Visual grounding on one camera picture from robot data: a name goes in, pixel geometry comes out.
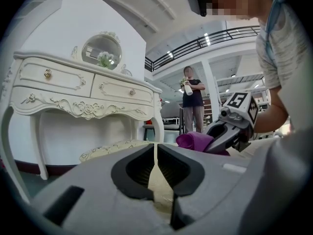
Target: table leg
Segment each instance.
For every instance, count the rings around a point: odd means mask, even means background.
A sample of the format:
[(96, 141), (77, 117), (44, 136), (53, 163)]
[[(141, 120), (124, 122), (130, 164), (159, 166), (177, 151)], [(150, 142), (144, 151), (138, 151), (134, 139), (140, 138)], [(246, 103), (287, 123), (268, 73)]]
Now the table leg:
[(155, 142), (164, 142), (164, 125), (160, 112), (156, 113), (151, 120), (153, 126), (155, 127)]
[(48, 179), (48, 172), (45, 166), (45, 160), (40, 147), (39, 136), (39, 123), (41, 114), (35, 114), (30, 116), (30, 136), (33, 144), (34, 153), (40, 170), (40, 176), (42, 179)]
[(138, 139), (138, 121), (133, 118), (131, 118), (131, 132), (132, 132), (132, 140), (137, 140)]
[(26, 185), (24, 184), (18, 167), (16, 166), (9, 143), (9, 123), (12, 115), (13, 109), (9, 107), (5, 110), (3, 117), (1, 118), (0, 155), (7, 172), (15, 184), (17, 190), (19, 191), (22, 199), (29, 204), (30, 195), (27, 191)]

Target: drawer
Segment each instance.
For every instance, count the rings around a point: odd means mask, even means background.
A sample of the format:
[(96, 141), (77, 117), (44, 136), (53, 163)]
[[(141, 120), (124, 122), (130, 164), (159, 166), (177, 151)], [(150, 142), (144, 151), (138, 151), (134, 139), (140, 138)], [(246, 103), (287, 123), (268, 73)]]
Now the drawer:
[(91, 97), (153, 106), (153, 92), (150, 89), (97, 74), (94, 77)]
[(94, 74), (40, 58), (27, 58), (20, 67), (14, 86), (24, 86), (68, 95), (90, 97)]

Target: pants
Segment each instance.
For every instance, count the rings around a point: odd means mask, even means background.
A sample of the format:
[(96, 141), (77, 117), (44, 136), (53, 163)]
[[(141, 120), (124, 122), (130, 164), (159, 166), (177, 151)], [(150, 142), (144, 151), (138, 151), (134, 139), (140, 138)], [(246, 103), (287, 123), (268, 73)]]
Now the pants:
[(196, 118), (196, 131), (201, 133), (203, 130), (204, 106), (184, 108), (185, 133), (193, 131), (193, 116)]

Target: woman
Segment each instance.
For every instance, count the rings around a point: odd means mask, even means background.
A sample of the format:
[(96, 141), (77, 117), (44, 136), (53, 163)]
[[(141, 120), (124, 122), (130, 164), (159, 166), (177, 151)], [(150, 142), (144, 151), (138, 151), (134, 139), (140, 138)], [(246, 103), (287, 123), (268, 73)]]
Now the woman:
[(205, 86), (199, 79), (194, 79), (194, 72), (190, 66), (184, 68), (184, 76), (188, 78), (185, 85), (189, 85), (193, 91), (192, 95), (188, 96), (185, 92), (185, 86), (181, 85), (181, 90), (184, 92), (182, 97), (182, 107), (184, 109), (185, 132), (188, 133), (193, 131), (193, 116), (196, 119), (196, 131), (202, 132), (204, 106), (200, 91), (205, 90)]

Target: railing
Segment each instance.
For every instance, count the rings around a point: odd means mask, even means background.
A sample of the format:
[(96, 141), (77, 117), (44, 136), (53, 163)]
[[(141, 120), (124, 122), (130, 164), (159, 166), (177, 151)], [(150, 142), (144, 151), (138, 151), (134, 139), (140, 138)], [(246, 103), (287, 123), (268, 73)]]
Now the railing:
[(166, 53), (155, 61), (152, 61), (146, 57), (145, 69), (149, 71), (155, 71), (160, 67), (172, 62), (173, 60), (183, 57), (184, 55), (187, 55), (195, 50), (234, 39), (257, 36), (259, 32), (260, 26), (258, 25), (238, 27), (214, 32), (179, 46), (178, 48), (172, 50), (170, 53)]

